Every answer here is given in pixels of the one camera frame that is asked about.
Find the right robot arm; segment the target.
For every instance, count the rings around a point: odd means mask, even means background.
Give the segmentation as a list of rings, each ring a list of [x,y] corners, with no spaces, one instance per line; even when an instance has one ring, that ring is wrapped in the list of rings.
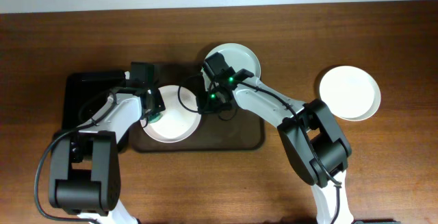
[[[345,189],[351,146],[328,106],[319,99],[297,101],[265,85],[247,70],[219,75],[201,71],[237,106],[277,128],[289,163],[310,185],[318,223],[352,223]]]

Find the green yellow sponge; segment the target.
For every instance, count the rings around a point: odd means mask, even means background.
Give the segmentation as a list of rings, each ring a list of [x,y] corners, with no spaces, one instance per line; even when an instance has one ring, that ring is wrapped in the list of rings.
[[[156,123],[156,122],[158,122],[158,120],[160,120],[161,117],[162,117],[161,112],[158,112],[158,113],[148,117],[148,122],[149,123]]]

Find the white plate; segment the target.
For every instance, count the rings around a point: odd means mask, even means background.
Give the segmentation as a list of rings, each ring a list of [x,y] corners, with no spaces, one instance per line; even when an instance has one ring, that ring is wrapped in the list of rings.
[[[197,109],[196,96],[184,87],[167,85],[159,88],[164,100],[165,110],[153,121],[146,125],[145,120],[140,124],[143,131],[152,139],[163,143],[180,142],[193,134],[201,122],[201,115],[187,111],[179,102],[191,109]]]
[[[376,80],[355,66],[336,66],[320,80],[318,94],[332,114],[347,121],[364,121],[381,104]]]

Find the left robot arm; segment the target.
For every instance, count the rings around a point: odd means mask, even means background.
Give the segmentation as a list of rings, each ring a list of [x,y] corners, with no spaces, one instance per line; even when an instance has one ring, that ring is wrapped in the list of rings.
[[[49,203],[67,213],[66,222],[139,223],[120,200],[118,143],[129,128],[164,111],[152,70],[132,70],[106,91],[107,100],[81,125],[54,135]]]

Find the pale blue plate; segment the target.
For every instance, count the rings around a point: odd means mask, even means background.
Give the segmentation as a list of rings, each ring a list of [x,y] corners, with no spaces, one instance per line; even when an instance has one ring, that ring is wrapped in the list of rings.
[[[259,60],[248,47],[237,43],[224,43],[213,48],[205,58],[215,53],[222,54],[225,62],[233,67],[235,71],[246,69],[256,77],[261,77],[261,65]]]

